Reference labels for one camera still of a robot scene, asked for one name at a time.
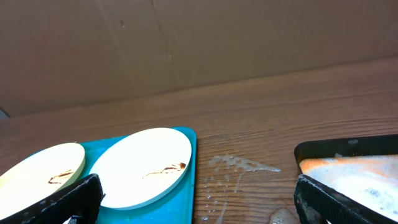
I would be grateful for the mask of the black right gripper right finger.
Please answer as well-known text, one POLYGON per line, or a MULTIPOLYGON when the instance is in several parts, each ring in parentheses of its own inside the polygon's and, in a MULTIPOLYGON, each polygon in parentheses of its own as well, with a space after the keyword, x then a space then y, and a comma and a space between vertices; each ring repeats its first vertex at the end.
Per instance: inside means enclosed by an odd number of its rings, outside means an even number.
POLYGON ((302 224, 397 224, 303 174, 297 179, 294 203, 302 224))

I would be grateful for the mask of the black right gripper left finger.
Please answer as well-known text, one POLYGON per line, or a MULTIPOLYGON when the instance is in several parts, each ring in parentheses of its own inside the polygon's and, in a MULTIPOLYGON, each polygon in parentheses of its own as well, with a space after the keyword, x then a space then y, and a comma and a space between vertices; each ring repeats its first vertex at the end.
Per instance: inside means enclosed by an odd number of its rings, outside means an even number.
POLYGON ((1 220, 1 224, 95 224, 104 198, 100 178, 90 174, 1 220))

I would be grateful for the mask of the white plate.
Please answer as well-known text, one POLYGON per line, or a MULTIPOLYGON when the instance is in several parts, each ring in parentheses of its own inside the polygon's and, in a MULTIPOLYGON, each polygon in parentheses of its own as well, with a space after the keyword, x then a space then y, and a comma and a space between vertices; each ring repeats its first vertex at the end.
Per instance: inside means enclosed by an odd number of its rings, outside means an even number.
POLYGON ((104 198, 115 210, 141 208, 169 193, 185 175, 192 158, 186 135, 172 128, 139 131, 118 141, 94 163, 104 198))

